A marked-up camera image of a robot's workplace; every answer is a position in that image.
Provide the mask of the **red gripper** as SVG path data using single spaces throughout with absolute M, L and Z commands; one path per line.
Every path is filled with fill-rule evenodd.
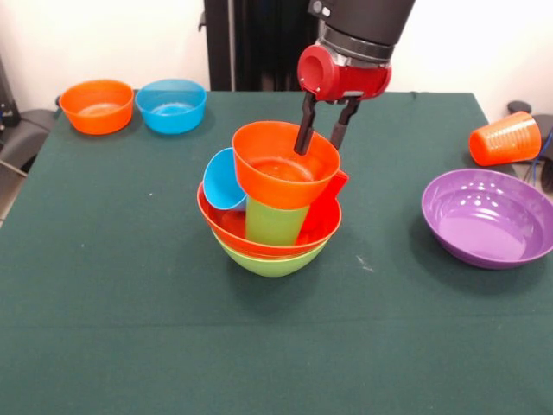
M 313 135 L 317 101 L 344 99 L 346 105 L 334 124 L 330 138 L 331 144 L 338 150 L 351 117 L 359 109 L 359 100 L 376 98 L 389 85 L 391 65 L 355 60 L 330 47 L 315 44 L 302 52 L 297 65 L 297 78 L 306 94 L 294 151 L 304 156 Z

